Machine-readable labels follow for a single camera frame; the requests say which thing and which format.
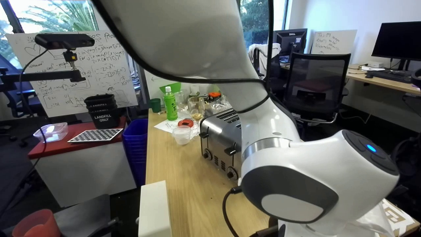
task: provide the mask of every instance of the green tea bottle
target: green tea bottle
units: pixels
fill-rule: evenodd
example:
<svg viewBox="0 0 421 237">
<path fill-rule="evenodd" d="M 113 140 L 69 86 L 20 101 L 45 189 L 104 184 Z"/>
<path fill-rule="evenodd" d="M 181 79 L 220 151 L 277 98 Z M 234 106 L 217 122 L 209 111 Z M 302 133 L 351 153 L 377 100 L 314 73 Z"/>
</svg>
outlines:
<svg viewBox="0 0 421 237">
<path fill-rule="evenodd" d="M 167 110 L 167 119 L 170 121 L 176 120 L 179 116 L 177 115 L 176 97 L 171 93 L 171 87 L 165 87 L 165 108 Z"/>
</svg>

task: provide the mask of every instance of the blue plastic crate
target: blue plastic crate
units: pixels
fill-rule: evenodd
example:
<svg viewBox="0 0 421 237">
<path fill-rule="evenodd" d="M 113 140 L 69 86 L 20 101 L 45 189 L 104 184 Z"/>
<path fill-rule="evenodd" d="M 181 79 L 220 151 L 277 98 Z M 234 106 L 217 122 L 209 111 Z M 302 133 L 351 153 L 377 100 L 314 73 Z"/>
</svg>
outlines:
<svg viewBox="0 0 421 237">
<path fill-rule="evenodd" d="M 148 120 L 133 120 L 123 132 L 127 161 L 138 187 L 145 184 Z"/>
</svg>

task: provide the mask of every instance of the stainless steel toaster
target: stainless steel toaster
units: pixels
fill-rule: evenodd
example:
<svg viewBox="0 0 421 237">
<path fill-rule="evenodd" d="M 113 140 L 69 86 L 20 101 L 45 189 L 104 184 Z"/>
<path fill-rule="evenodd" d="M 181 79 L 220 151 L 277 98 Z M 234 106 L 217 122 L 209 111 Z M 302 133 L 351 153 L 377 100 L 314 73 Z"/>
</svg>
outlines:
<svg viewBox="0 0 421 237">
<path fill-rule="evenodd" d="M 241 177 L 241 124 L 233 109 L 200 122 L 202 156 L 232 181 Z"/>
</svg>

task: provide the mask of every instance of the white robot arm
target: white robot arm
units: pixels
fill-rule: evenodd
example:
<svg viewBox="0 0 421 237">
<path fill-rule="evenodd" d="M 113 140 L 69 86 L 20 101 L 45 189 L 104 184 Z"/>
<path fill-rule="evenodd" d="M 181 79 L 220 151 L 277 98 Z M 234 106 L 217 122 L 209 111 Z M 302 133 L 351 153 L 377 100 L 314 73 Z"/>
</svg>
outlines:
<svg viewBox="0 0 421 237">
<path fill-rule="evenodd" d="M 254 79 L 218 87 L 242 124 L 242 190 L 268 215 L 335 235 L 397 183 L 395 164 L 359 134 L 300 141 L 291 114 L 256 83 L 235 0 L 93 2 L 128 53 L 157 76 Z"/>
</svg>

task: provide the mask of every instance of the black monitor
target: black monitor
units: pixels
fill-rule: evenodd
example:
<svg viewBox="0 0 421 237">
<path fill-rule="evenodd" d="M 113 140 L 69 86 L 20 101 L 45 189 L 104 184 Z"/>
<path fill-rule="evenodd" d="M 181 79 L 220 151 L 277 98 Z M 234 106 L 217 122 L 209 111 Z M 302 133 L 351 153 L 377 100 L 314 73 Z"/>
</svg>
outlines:
<svg viewBox="0 0 421 237">
<path fill-rule="evenodd" d="M 292 52 L 304 53 L 307 29 L 277 30 L 273 32 L 273 42 L 281 45 L 280 56 L 291 56 Z"/>
<path fill-rule="evenodd" d="M 401 59 L 399 70 L 405 61 L 421 61 L 421 22 L 394 22 L 381 24 L 371 56 Z"/>
</svg>

